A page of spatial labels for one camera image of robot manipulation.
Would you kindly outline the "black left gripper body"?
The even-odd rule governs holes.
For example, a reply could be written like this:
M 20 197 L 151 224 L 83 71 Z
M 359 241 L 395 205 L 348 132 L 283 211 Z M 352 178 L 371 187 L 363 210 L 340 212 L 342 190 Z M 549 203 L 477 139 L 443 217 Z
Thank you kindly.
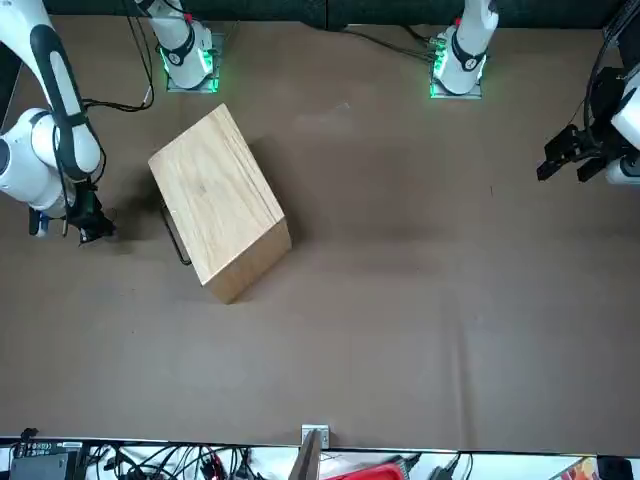
M 591 95 L 586 101 L 584 144 L 592 158 L 608 161 L 624 143 L 611 120 L 617 112 L 625 87 L 622 68 L 604 67 L 595 77 Z

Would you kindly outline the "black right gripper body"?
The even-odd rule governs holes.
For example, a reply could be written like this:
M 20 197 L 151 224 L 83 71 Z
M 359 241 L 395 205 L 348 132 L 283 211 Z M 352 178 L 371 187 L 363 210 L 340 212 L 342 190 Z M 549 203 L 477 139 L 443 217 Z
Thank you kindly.
M 69 225 L 85 229 L 98 230 L 103 222 L 109 222 L 97 197 L 97 186 L 91 181 L 74 184 L 73 204 L 68 207 L 66 220 Z

